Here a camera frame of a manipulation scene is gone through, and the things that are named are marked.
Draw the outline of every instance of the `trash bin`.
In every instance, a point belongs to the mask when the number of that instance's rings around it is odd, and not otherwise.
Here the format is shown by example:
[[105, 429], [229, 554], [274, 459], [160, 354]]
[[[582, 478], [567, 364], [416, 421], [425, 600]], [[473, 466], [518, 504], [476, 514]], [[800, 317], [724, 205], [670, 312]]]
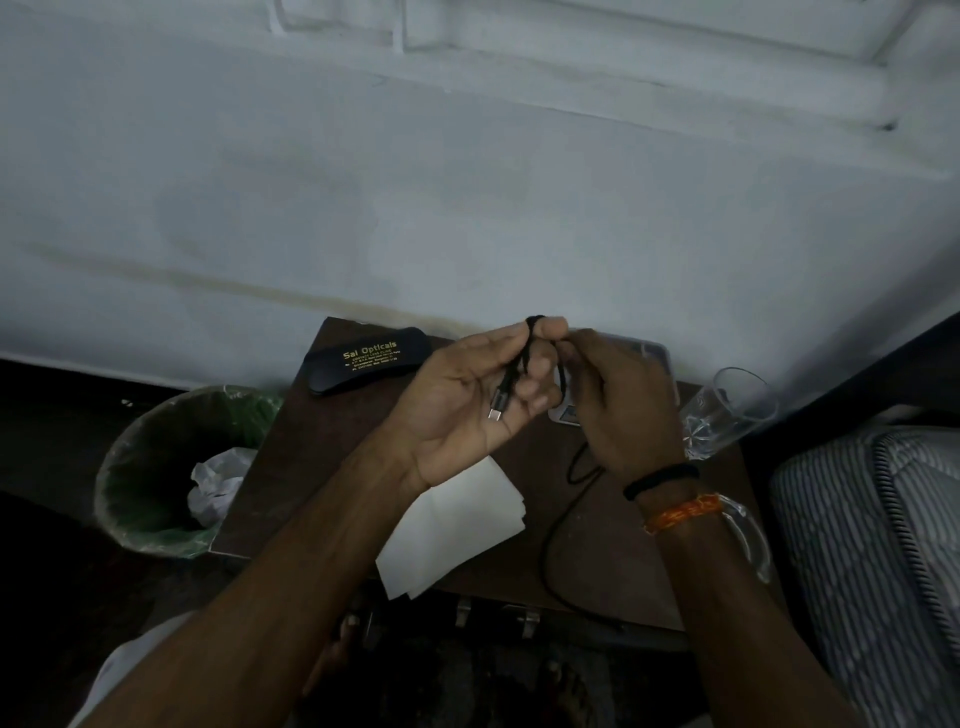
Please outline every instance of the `trash bin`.
[[97, 523], [131, 551], [185, 559], [205, 553], [219, 525], [203, 528], [190, 515], [193, 467], [226, 449], [259, 448], [281, 402], [250, 387], [203, 387], [138, 417], [97, 473]]

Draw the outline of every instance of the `clear glass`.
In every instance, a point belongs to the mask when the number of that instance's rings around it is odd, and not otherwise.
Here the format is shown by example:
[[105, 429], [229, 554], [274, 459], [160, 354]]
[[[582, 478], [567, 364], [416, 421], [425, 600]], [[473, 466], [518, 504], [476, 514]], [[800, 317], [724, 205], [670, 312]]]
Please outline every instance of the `clear glass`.
[[777, 396], [759, 376], [727, 367], [682, 410], [686, 456], [706, 460], [777, 416]]
[[744, 556], [756, 570], [757, 578], [764, 584], [769, 584], [772, 569], [770, 546], [767, 544], [767, 537], [763, 535], [763, 529], [747, 506], [719, 495], [720, 502], [723, 503], [723, 517], [743, 548]]

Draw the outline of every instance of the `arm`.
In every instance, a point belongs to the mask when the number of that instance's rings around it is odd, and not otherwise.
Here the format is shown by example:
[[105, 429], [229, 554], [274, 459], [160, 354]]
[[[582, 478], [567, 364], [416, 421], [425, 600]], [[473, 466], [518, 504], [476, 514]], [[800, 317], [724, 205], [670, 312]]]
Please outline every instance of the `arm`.
[[[683, 462], [673, 391], [659, 365], [594, 331], [575, 331], [570, 341], [561, 356], [573, 374], [577, 415], [620, 487]], [[636, 505], [646, 520], [705, 490], [694, 480], [664, 483]], [[718, 727], [860, 724], [719, 515], [688, 519], [656, 539]]]
[[[556, 353], [538, 339], [503, 419], [487, 419], [503, 366], [528, 333], [520, 324], [434, 353], [387, 421], [226, 590], [132, 670], [84, 728], [281, 725], [410, 504], [559, 403]], [[566, 321], [541, 319], [535, 333], [562, 338]]]

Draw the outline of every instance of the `plastic bag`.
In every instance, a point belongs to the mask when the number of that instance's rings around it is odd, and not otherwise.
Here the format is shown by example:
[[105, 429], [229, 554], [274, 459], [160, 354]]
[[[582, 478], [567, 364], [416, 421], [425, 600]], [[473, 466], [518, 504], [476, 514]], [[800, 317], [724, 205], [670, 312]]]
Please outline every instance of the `plastic bag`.
[[219, 525], [204, 528], [190, 515], [193, 467], [230, 448], [259, 448], [281, 403], [250, 387], [204, 387], [137, 418], [97, 473], [97, 523], [131, 551], [188, 559], [206, 553]]
[[211, 528], [227, 517], [254, 457], [255, 449], [230, 448], [193, 467], [190, 478], [197, 485], [186, 494], [186, 504], [201, 526]]

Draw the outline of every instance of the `white paper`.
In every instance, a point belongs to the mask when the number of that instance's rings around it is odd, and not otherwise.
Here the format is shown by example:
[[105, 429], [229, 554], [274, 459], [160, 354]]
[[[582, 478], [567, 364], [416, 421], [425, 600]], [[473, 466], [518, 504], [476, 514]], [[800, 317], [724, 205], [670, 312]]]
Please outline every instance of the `white paper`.
[[526, 526], [523, 496], [487, 457], [421, 495], [376, 559], [387, 597], [415, 598]]

